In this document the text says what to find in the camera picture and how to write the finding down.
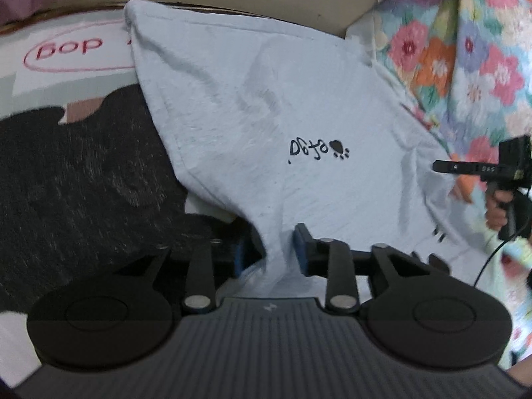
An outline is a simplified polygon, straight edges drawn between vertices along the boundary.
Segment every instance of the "black circular disc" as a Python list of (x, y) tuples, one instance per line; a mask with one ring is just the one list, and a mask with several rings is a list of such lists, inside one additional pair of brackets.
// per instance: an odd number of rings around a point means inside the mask
[(48, 364), (104, 370), (150, 353), (172, 328), (172, 310), (142, 278), (107, 276), (45, 295), (28, 315), (28, 334)]
[(393, 283), (370, 305), (367, 324), (390, 353), (451, 370), (496, 363), (512, 331), (510, 314), (499, 301), (438, 275)]

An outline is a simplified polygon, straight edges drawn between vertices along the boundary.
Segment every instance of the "gray ribbed panel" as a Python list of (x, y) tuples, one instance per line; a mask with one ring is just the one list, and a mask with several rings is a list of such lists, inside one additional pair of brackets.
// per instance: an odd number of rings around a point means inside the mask
[(510, 399), (523, 389), (494, 366), (411, 368), (378, 350), (353, 318), (329, 316), (313, 299), (228, 298), (215, 313), (185, 318), (139, 363), (100, 375), (44, 366), (17, 392), (25, 399)]

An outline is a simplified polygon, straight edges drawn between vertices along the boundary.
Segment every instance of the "red flower center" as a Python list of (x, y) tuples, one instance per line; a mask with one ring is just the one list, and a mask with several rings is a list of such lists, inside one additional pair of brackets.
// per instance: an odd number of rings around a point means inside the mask
[(412, 40), (403, 43), (403, 52), (406, 55), (412, 55), (416, 52), (416, 44)]
[(471, 40), (471, 38), (466, 38), (465, 39), (465, 50), (468, 52), (468, 53), (472, 53), (473, 52), (473, 41)]

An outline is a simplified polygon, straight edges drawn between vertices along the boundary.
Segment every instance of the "floral fabric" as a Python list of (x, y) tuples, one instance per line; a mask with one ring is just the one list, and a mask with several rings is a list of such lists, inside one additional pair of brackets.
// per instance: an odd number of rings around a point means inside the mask
[[(497, 163), (499, 142), (532, 135), (532, 0), (430, 7), (385, 1), (373, 19), (377, 60), (417, 98), (412, 113), (453, 160)], [(485, 189), (478, 177), (460, 176), (453, 193), (483, 213)], [(499, 258), (500, 276), (514, 315), (514, 352), (523, 358), (532, 352), (532, 297), (523, 273), (532, 268), (532, 249), (518, 239), (504, 251), (511, 257)]]

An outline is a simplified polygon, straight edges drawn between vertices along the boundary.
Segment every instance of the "red oval outline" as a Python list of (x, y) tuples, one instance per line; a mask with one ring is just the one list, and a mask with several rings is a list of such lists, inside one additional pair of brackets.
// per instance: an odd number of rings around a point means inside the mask
[(26, 67), (26, 69), (28, 70), (31, 70), (31, 71), (39, 71), (39, 72), (42, 72), (42, 73), (72, 73), (72, 72), (77, 72), (77, 71), (104, 71), (104, 70), (121, 70), (121, 69), (134, 69), (135, 66), (116, 66), (116, 67), (102, 67), (102, 68), (98, 68), (98, 69), (94, 69), (94, 68), (79, 68), (79, 69), (43, 69), (43, 68), (40, 68), (40, 67), (37, 67), (37, 66), (33, 66), (33, 65), (30, 65), (30, 63), (27, 62), (27, 59), (29, 57), (29, 55), (35, 51), (38, 47), (40, 47), (41, 45), (44, 45), (46, 42), (50, 42), (52, 39), (56, 39), (57, 37), (59, 36), (62, 36), (63, 34), (69, 34), (69, 33), (72, 33), (74, 31), (78, 31), (78, 30), (84, 30), (84, 29), (87, 29), (87, 28), (91, 28), (91, 27), (95, 27), (95, 26), (100, 26), (100, 25), (110, 25), (110, 24), (122, 24), (123, 21), (107, 21), (107, 22), (97, 22), (97, 23), (94, 23), (94, 24), (90, 24), (90, 25), (84, 25), (83, 27), (76, 27), (75, 29), (71, 29), (71, 30), (66, 30), (66, 31), (63, 31), (59, 34), (56, 34), (55, 36), (52, 36), (46, 40), (43, 40), (42, 42), (40, 42), (39, 44), (36, 44), (33, 48), (31, 48), (25, 55), (24, 57), (24, 66)]

